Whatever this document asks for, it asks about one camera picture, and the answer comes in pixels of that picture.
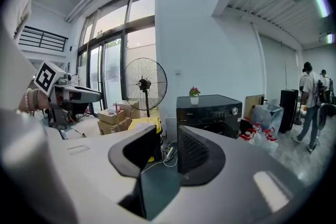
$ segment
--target fan guard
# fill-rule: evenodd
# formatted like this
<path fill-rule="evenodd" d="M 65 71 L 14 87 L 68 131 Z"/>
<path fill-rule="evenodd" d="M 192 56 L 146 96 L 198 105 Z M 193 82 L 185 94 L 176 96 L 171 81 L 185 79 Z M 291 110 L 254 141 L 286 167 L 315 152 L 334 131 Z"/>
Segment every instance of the fan guard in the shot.
<path fill-rule="evenodd" d="M 125 68 L 127 102 L 139 110 L 149 110 L 158 106 L 167 92 L 167 77 L 163 68 L 150 58 L 138 58 Z"/>

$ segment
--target jeans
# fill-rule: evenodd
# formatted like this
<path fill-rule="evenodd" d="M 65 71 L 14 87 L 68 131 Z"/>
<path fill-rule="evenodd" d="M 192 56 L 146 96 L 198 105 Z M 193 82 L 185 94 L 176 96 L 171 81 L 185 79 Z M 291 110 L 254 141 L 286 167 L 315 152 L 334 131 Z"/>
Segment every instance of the jeans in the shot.
<path fill-rule="evenodd" d="M 317 128 L 317 111 L 319 110 L 319 108 L 320 107 L 318 105 L 315 105 L 311 108 L 307 108 L 306 118 L 305 118 L 305 121 L 303 123 L 302 132 L 297 137 L 297 139 L 299 141 L 302 141 L 302 139 L 304 138 L 304 136 L 308 132 L 311 120 L 313 120 L 313 125 L 312 125 L 312 128 L 311 128 L 311 134 L 310 134 L 310 143 L 309 143 L 310 148 L 314 148 L 314 146 L 315 146 L 315 141 L 316 141 L 317 131 L 318 131 L 318 128 Z"/>
<path fill-rule="evenodd" d="M 330 104 L 331 103 L 330 102 L 330 90 L 326 91 L 325 94 L 326 94 L 325 97 L 327 98 L 327 103 Z"/>

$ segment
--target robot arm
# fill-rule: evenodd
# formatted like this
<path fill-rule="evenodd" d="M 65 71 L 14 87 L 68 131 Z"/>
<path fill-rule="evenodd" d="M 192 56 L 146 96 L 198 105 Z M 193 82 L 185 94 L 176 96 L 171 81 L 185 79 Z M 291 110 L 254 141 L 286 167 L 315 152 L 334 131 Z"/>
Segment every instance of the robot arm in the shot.
<path fill-rule="evenodd" d="M 101 92 L 73 85 L 71 75 L 50 61 L 42 63 L 34 84 L 48 97 L 50 107 L 54 111 L 62 111 L 59 115 L 63 115 L 63 111 L 69 110 L 75 111 L 76 114 L 82 114 L 89 103 L 102 99 Z M 64 120 L 59 119 L 59 122 L 60 125 L 64 125 Z"/>

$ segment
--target railing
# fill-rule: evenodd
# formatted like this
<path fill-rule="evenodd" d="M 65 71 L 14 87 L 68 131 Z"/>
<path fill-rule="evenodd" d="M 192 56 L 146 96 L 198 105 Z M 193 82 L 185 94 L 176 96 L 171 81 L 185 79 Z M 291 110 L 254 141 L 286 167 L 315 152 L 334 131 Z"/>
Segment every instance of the railing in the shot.
<path fill-rule="evenodd" d="M 19 44 L 55 51 L 64 51 L 67 39 L 67 37 L 59 36 L 34 27 L 25 26 L 20 36 Z"/>

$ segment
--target potted plant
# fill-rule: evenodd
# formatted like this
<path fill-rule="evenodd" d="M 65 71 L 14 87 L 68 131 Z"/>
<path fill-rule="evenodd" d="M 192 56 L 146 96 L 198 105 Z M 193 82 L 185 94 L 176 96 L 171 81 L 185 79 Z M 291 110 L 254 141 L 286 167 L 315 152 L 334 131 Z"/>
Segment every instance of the potted plant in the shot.
<path fill-rule="evenodd" d="M 201 92 L 198 88 L 192 87 L 189 91 L 191 104 L 198 104 L 198 96 Z"/>

